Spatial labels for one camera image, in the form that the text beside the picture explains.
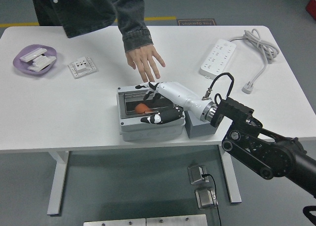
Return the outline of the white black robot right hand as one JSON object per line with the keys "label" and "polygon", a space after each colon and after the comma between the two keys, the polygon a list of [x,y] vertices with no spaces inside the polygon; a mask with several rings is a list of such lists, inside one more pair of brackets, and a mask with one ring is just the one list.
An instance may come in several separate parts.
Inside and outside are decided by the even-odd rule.
{"label": "white black robot right hand", "polygon": [[135,88],[148,88],[144,100],[153,93],[153,101],[163,96],[176,105],[176,107],[141,118],[143,123],[166,124],[180,119],[183,116],[183,111],[191,111],[199,120],[210,122],[217,109],[213,101],[202,99],[178,82],[146,82],[135,86]]}

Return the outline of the person's left hand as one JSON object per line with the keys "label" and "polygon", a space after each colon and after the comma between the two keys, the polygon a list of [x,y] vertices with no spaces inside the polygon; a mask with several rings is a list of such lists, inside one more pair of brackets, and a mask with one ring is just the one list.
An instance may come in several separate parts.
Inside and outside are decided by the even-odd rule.
{"label": "person's left hand", "polygon": [[143,82],[155,82],[160,78],[156,61],[165,67],[165,62],[152,44],[135,48],[125,53],[128,65],[138,70]]}

